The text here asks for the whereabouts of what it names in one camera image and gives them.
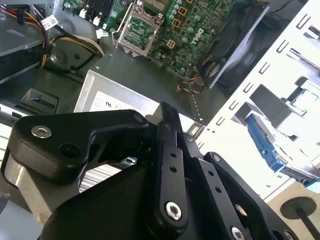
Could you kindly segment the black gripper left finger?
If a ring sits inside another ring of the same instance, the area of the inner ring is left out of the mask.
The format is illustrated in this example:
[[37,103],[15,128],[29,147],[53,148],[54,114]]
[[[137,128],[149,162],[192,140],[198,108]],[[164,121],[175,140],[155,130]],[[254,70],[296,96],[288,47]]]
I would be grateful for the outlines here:
[[47,223],[63,203],[131,167],[153,166],[153,218],[165,233],[188,226],[182,127],[177,110],[162,102],[162,119],[135,110],[26,116],[12,128],[1,166],[30,210]]

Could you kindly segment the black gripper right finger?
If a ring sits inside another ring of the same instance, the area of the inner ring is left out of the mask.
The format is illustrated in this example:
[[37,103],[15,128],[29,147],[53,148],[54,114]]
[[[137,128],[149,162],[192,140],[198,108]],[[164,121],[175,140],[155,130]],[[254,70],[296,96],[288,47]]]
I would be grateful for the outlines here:
[[220,240],[296,240],[290,227],[217,153],[200,153],[193,137],[183,134],[183,152],[204,190]]

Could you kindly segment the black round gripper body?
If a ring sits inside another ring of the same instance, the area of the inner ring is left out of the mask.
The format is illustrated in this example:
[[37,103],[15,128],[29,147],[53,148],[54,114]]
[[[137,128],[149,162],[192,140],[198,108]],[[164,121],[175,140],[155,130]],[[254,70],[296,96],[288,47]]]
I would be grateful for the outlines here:
[[229,240],[231,233],[210,205],[191,164],[184,165],[188,224],[165,233],[153,217],[154,167],[130,167],[59,206],[42,240]]

